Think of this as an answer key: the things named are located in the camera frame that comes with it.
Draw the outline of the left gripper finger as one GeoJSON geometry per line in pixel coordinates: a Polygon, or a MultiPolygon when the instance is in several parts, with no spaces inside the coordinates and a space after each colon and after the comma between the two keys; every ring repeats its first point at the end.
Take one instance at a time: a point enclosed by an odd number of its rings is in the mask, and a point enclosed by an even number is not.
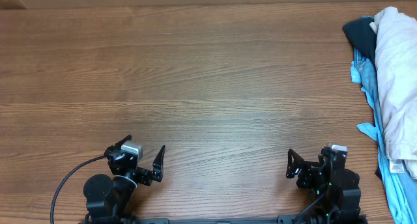
{"type": "Polygon", "coordinates": [[[115,143],[114,145],[111,145],[110,147],[107,147],[106,151],[104,152],[105,156],[109,156],[114,150],[121,149],[121,146],[132,139],[132,136],[129,134],[119,142],[115,143]]]}
{"type": "Polygon", "coordinates": [[[164,155],[165,145],[162,146],[152,163],[152,179],[157,182],[161,182],[164,177],[164,155]]]}

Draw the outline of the beige shorts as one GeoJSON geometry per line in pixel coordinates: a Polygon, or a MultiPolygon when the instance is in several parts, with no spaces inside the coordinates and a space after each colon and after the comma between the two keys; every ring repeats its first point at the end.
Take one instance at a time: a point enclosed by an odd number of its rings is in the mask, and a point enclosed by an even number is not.
{"type": "Polygon", "coordinates": [[[375,68],[386,155],[416,179],[416,19],[387,7],[369,24],[377,35],[375,68]]]}

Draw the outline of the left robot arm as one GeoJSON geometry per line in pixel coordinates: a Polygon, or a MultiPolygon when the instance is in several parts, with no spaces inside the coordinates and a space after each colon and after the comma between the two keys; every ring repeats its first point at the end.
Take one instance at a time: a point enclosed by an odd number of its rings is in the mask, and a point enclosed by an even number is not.
{"type": "Polygon", "coordinates": [[[152,169],[139,167],[143,149],[128,135],[104,152],[113,178],[98,174],[90,177],[83,187],[87,200],[85,223],[139,223],[136,215],[126,212],[133,192],[140,184],[150,186],[164,176],[165,146],[152,163],[152,169]]]}

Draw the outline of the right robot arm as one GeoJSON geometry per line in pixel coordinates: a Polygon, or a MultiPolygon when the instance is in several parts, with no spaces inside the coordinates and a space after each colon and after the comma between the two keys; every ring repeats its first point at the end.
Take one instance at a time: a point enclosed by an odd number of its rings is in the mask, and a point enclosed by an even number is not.
{"type": "Polygon", "coordinates": [[[290,223],[366,224],[360,213],[359,174],[345,167],[347,147],[330,144],[321,149],[318,162],[307,161],[288,150],[287,178],[297,178],[298,188],[307,189],[311,199],[290,223]]]}

